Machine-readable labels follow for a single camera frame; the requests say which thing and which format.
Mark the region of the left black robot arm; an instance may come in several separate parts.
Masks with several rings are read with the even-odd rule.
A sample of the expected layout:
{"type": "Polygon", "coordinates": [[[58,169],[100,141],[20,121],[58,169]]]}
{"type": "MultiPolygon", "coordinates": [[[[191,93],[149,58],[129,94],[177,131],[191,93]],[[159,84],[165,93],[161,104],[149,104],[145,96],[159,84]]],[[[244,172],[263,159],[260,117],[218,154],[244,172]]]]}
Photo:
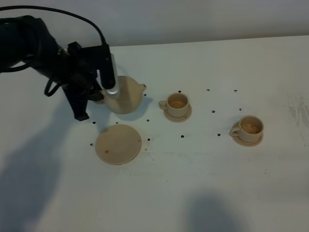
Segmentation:
{"type": "Polygon", "coordinates": [[[48,78],[44,94],[63,89],[74,118],[84,121],[88,101],[100,101],[97,72],[81,53],[77,43],[65,50],[57,44],[41,19],[32,16],[0,21],[0,71],[13,73],[33,68],[48,78]]]}

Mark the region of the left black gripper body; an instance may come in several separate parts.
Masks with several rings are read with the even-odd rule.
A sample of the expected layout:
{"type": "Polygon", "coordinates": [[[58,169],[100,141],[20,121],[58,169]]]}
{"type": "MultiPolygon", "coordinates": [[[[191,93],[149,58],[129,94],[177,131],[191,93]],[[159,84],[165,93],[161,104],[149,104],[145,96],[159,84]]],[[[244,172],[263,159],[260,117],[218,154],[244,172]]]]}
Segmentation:
{"type": "Polygon", "coordinates": [[[99,59],[104,57],[104,43],[82,47],[70,43],[67,49],[57,46],[59,57],[65,62],[66,74],[61,87],[70,102],[99,102],[104,100],[102,88],[97,81],[99,59]]]}

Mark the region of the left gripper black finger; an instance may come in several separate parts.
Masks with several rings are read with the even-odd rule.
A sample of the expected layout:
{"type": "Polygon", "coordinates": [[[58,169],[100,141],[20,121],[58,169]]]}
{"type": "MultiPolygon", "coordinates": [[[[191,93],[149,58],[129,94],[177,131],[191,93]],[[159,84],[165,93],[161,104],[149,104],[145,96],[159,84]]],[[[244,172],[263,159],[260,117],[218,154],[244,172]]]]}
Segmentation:
{"type": "Polygon", "coordinates": [[[86,113],[86,107],[88,102],[88,92],[77,91],[72,89],[63,89],[65,96],[72,108],[74,118],[78,121],[84,121],[89,119],[86,113]]]}

